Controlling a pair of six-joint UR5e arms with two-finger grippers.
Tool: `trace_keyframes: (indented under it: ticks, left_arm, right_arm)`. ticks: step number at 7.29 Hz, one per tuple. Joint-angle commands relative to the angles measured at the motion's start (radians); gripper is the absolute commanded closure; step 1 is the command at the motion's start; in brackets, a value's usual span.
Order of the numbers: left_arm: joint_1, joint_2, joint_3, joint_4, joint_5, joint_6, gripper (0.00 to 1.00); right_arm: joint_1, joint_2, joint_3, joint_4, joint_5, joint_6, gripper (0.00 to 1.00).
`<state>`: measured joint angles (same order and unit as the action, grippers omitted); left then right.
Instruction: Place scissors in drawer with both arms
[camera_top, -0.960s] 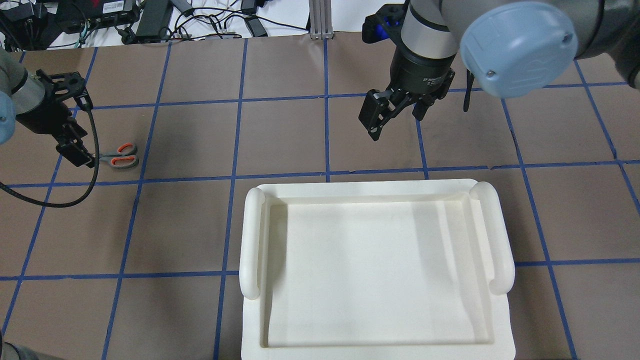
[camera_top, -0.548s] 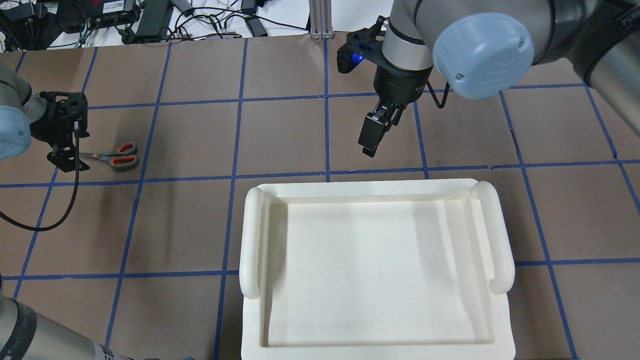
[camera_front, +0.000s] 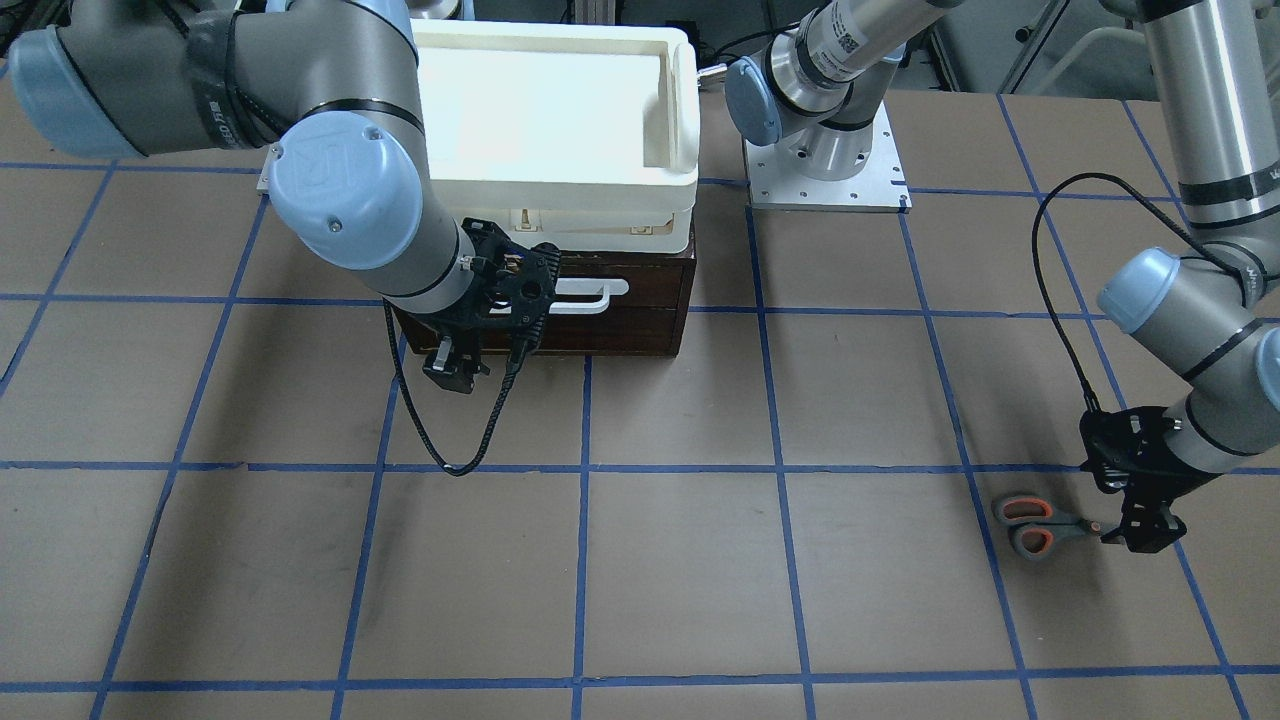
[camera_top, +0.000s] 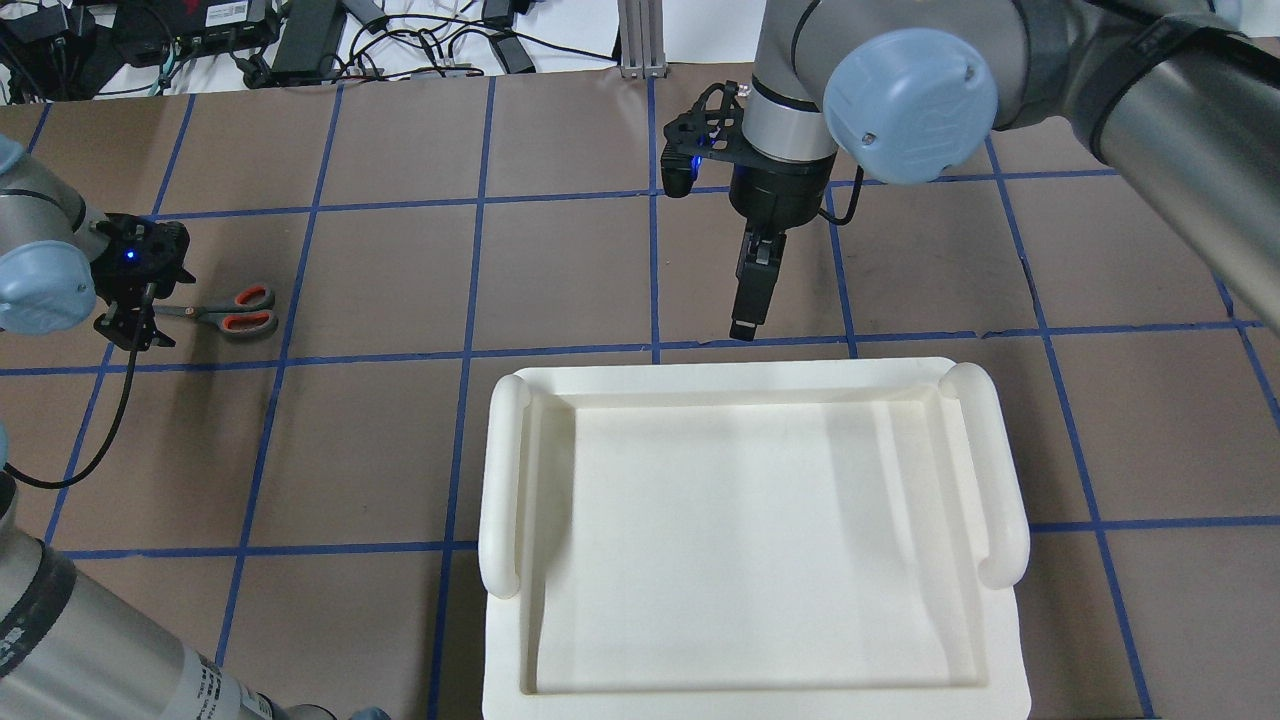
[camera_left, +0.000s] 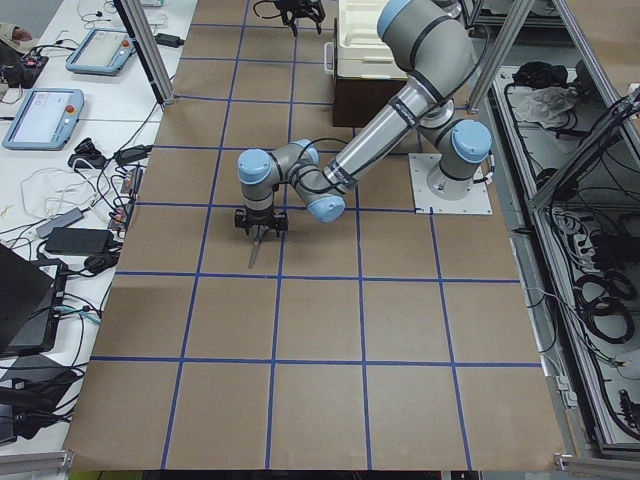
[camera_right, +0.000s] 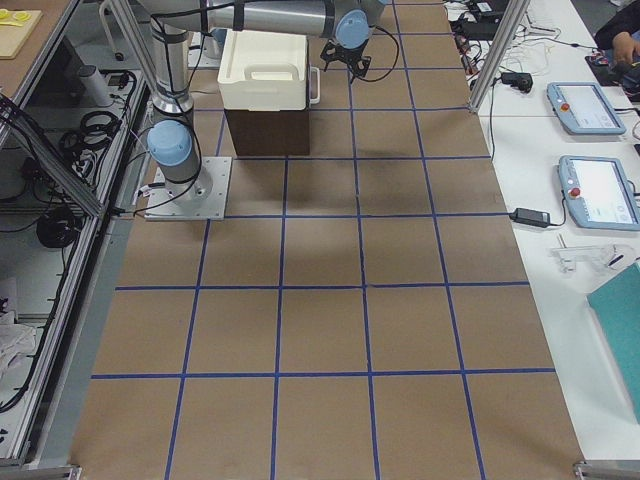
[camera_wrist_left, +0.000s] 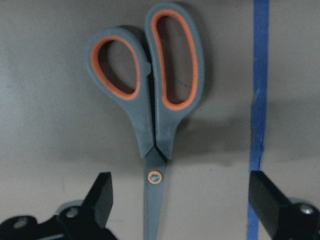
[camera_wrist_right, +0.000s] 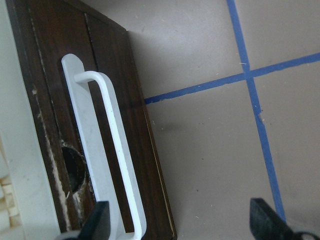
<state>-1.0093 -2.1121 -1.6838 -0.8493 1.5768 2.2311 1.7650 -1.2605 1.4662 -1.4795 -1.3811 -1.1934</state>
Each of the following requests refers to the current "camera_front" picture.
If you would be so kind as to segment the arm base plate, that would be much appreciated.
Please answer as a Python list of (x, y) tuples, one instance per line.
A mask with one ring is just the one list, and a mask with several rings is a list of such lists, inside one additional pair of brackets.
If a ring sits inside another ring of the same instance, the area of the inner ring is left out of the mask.
[(742, 155), (755, 209), (906, 213), (913, 208), (883, 102), (860, 129), (818, 124), (771, 146), (744, 140)]

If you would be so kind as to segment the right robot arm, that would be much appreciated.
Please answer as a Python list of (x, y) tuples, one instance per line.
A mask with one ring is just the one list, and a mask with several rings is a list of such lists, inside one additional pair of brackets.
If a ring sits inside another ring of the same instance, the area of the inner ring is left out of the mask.
[(467, 393), (483, 336), (511, 337), (509, 388), (541, 340), (559, 250), (513, 243), (435, 196), (404, 1), (73, 1), (6, 54), (35, 128), (78, 158), (274, 146), (269, 197), (320, 259), (439, 345), (424, 373)]

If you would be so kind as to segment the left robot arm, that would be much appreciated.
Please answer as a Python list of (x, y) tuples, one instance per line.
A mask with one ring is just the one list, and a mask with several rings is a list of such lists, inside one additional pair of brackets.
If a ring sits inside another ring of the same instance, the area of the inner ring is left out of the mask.
[[(827, 1), (724, 79), (739, 133), (771, 146), (858, 132), (884, 95), (876, 65), (951, 1)], [(1277, 445), (1277, 331), (1254, 314), (1277, 287), (1277, 136), (1248, 1), (1138, 1), (1175, 156), (1188, 252), (1147, 249), (1100, 291), (1125, 334), (1189, 386), (1167, 406), (1105, 411), (1084, 374), (1082, 470), (1121, 493), (1117, 524), (1083, 536), (1156, 553), (1187, 533), (1172, 503)]]

